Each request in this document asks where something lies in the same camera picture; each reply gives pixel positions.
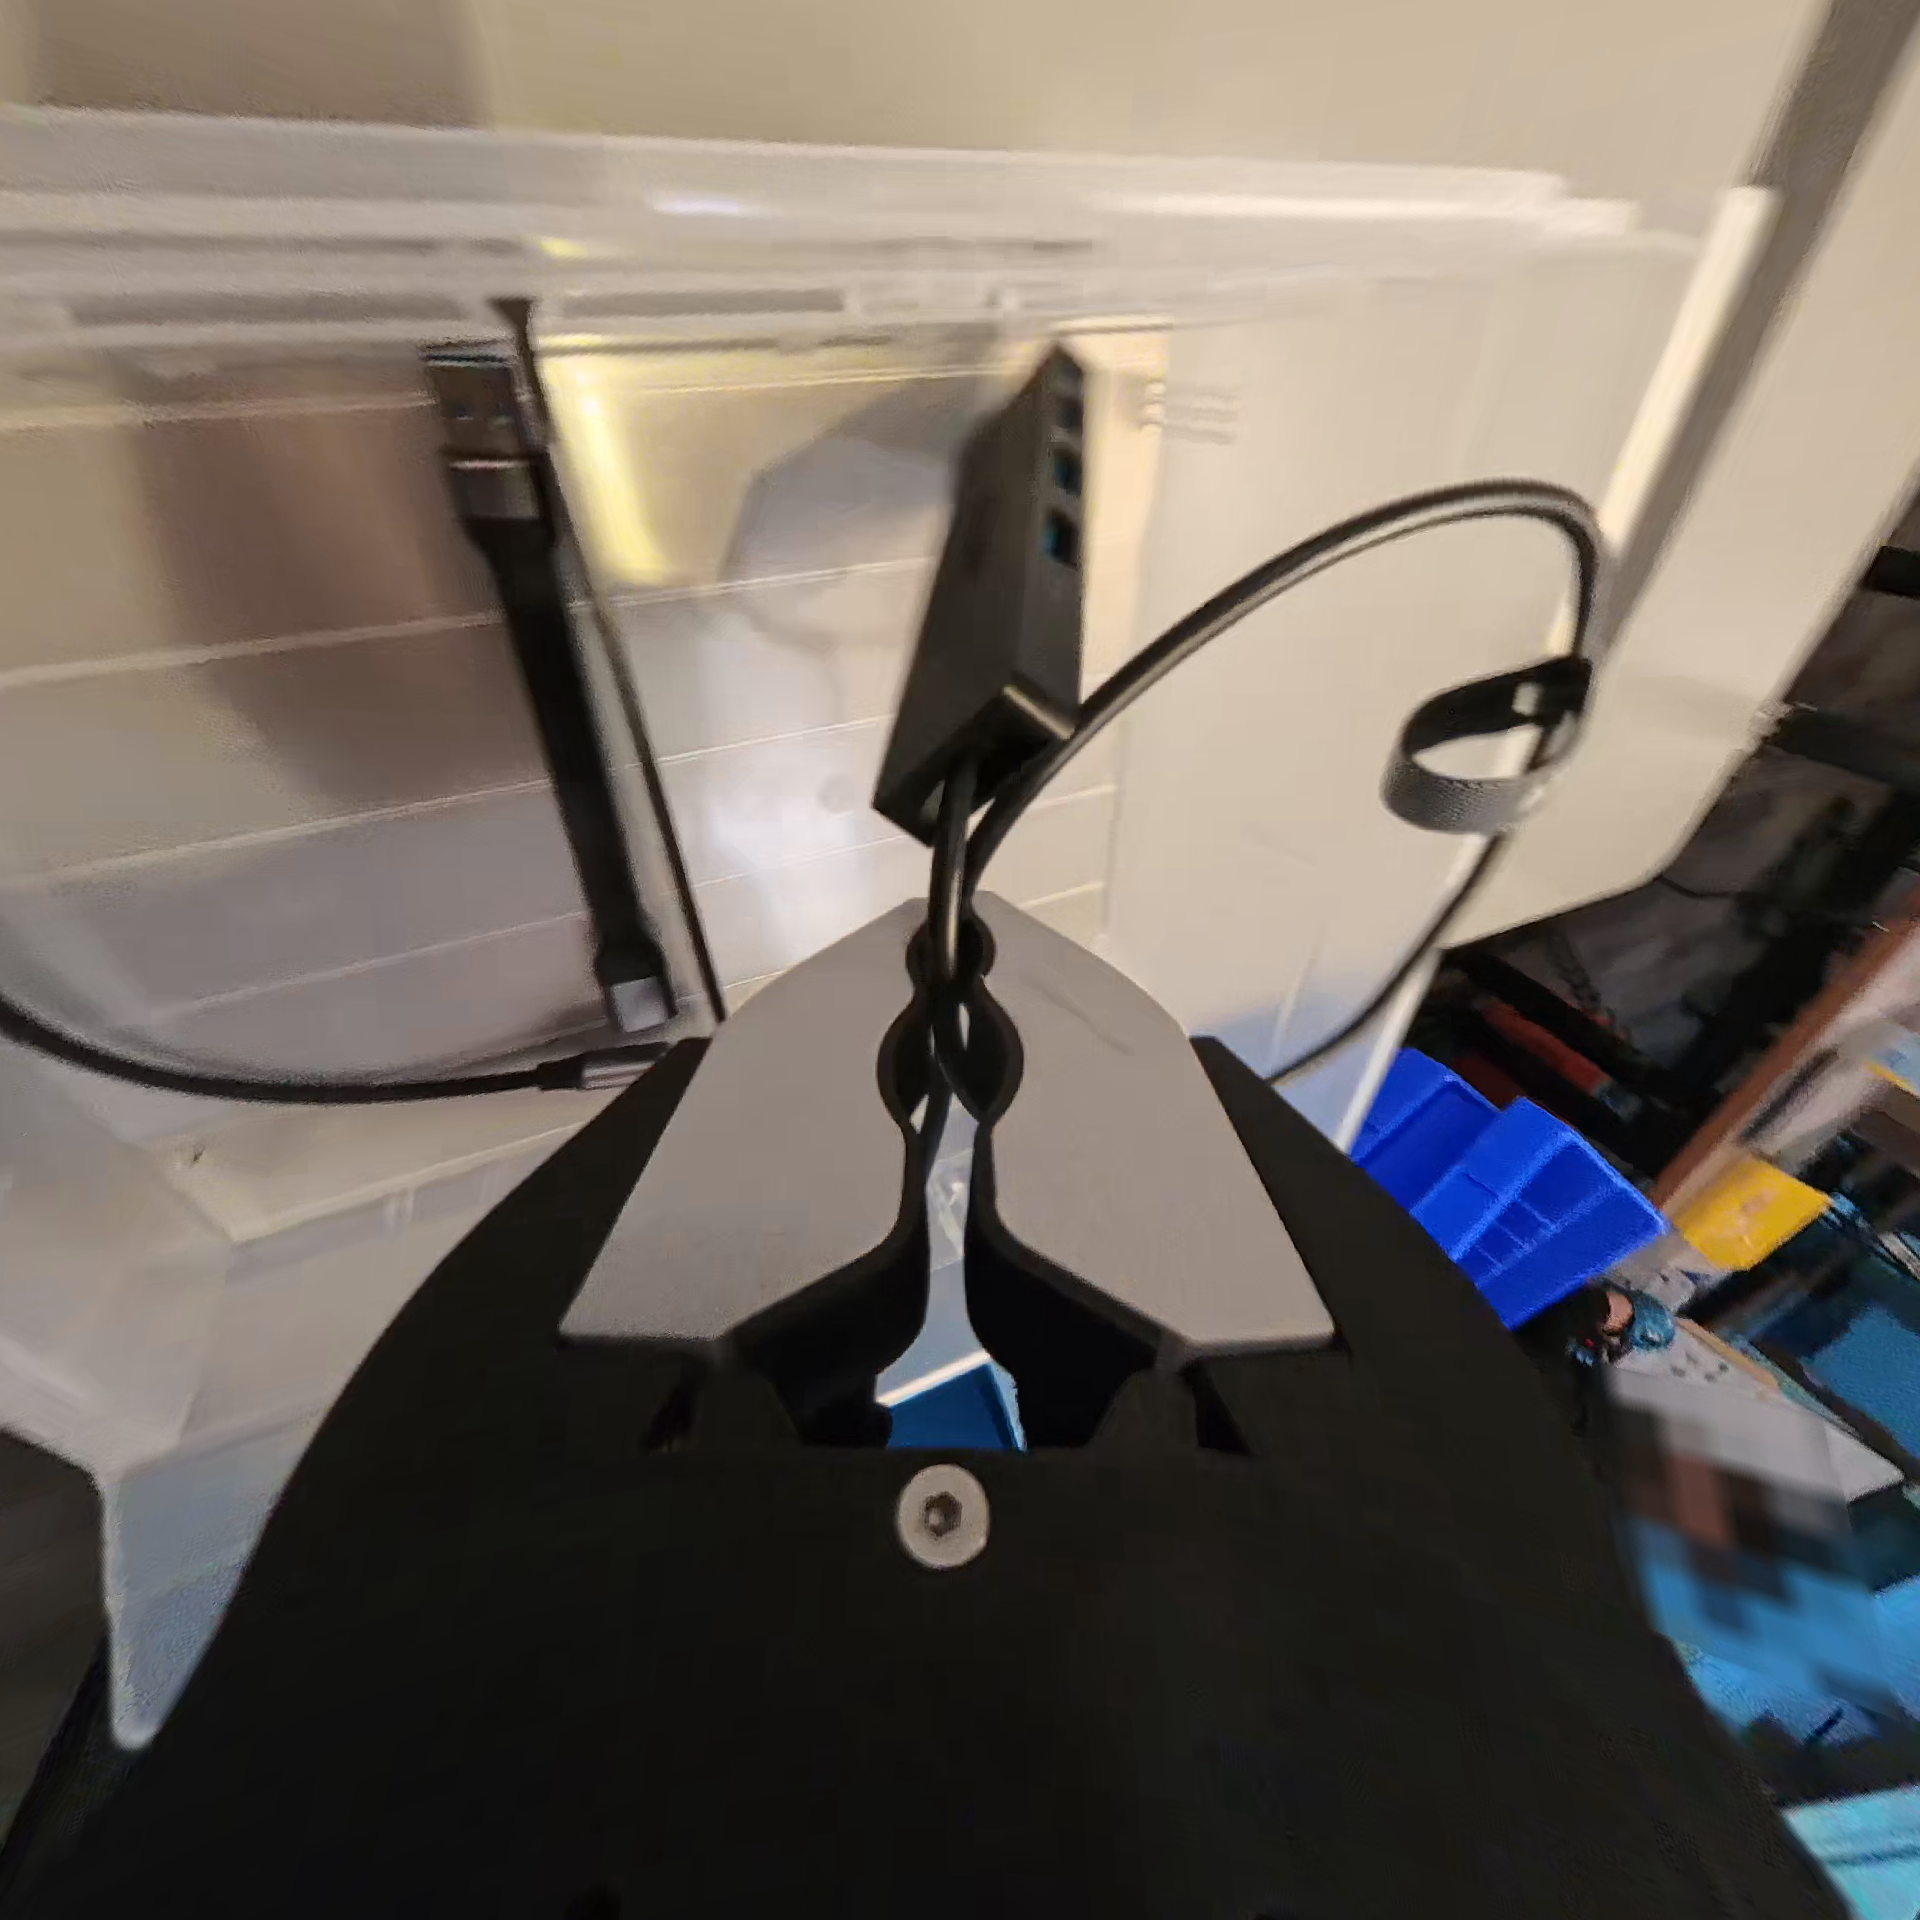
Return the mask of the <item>nested blue bin stack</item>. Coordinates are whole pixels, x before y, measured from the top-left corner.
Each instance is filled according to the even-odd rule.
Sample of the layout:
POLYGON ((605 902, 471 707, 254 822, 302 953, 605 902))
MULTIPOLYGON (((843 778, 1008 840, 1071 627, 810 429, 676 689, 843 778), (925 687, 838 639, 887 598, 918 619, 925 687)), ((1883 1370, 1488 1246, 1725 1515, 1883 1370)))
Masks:
POLYGON ((1492 1105, 1406 1046, 1351 1158, 1523 1328, 1666 1237, 1664 1213, 1584 1135, 1526 1098, 1492 1105))

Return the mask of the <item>clear plastic storage box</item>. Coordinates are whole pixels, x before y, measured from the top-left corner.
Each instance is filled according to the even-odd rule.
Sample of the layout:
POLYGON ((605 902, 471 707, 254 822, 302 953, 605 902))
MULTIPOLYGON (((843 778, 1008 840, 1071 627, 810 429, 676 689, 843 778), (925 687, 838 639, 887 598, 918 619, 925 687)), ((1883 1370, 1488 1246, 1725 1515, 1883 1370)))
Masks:
MULTIPOLYGON (((1516 166, 911 151, 5 110, 5 994, 135 1066, 471 1078, 904 1008, 928 850, 871 806, 973 432, 1088 371, 1084 683, 1355 510, 1566 485, 1623 536, 1774 195, 1516 166), (562 659, 675 1009, 607 1021, 440 359, 560 470, 562 659), (710 963, 712 987, 704 984, 710 963)), ((991 883, 1286 1058, 1472 838, 1375 797, 1412 693, 1563 648, 1558 534, 1419 534, 1251 615, 1050 783, 991 883), (1231 695, 1351 718, 1223 760, 1231 695)), ((103 1485, 111 1729, 149 1745, 424 1250, 612 1098, 325 1111, 5 1066, 5 1409, 103 1485)))

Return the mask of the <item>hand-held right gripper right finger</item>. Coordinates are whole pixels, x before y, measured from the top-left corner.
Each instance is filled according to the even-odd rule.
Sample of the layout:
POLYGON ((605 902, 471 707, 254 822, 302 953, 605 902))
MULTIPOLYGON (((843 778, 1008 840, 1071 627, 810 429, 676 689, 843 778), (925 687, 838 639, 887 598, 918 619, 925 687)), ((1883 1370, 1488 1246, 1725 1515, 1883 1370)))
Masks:
POLYGON ((986 1125, 1015 1253, 1183 1354, 1311 1350, 1335 1320, 1179 1024, 1126 973, 995 893, 980 989, 1018 1065, 986 1125))

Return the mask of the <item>yellow storage bin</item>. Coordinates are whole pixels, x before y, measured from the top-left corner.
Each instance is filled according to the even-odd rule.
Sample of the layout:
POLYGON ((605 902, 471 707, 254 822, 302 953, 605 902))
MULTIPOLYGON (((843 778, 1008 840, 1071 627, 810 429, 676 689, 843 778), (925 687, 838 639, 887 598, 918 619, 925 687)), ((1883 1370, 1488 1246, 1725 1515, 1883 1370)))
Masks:
POLYGON ((1715 1274, 1747 1273, 1828 1213, 1832 1200, 1765 1158, 1736 1158, 1671 1213, 1715 1274))

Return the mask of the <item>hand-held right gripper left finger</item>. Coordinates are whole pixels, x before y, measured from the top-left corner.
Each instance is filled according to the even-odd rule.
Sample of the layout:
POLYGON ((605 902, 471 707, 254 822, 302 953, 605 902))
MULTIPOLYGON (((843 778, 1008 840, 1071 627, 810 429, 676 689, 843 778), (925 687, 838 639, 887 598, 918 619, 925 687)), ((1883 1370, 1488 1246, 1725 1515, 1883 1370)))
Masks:
POLYGON ((560 1330, 707 1343, 925 1233, 903 899, 758 989, 708 1039, 560 1330))

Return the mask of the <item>grey desk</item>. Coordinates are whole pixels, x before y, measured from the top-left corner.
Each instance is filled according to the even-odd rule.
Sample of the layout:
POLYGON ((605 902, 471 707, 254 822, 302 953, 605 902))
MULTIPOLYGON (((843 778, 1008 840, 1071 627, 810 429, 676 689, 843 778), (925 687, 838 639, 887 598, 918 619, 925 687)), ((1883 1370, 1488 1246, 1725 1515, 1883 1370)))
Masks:
POLYGON ((1399 159, 1597 199, 1759 177, 1893 3, 48 1, 5 99, 834 146, 1399 159))

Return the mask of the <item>slim grey USB hub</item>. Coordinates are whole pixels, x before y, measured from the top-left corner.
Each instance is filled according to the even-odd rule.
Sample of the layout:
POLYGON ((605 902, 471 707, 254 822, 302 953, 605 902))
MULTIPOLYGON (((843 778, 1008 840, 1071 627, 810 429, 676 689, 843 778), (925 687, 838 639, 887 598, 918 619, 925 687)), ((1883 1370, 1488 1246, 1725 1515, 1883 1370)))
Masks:
POLYGON ((1419 831, 1478 838, 1474 864, 1374 997, 1272 1069, 1270 1087, 1340 1053, 1451 946, 1453 923, 1573 753, 1594 695, 1614 549, 1584 495, 1535 478, 1437 487, 1347 517, 1251 567, 1082 693, 1086 425, 1086 371, 1053 346, 968 438, 874 789, 878 813, 928 848, 925 915, 907 946, 918 1008, 903 1062, 880 1069, 925 1161, 950 1103, 982 1120, 1013 1086, 982 1031, 986 870, 1040 791, 1211 639, 1343 561, 1447 525, 1535 520, 1567 545, 1567 648, 1430 695, 1382 767, 1384 808, 1419 831))

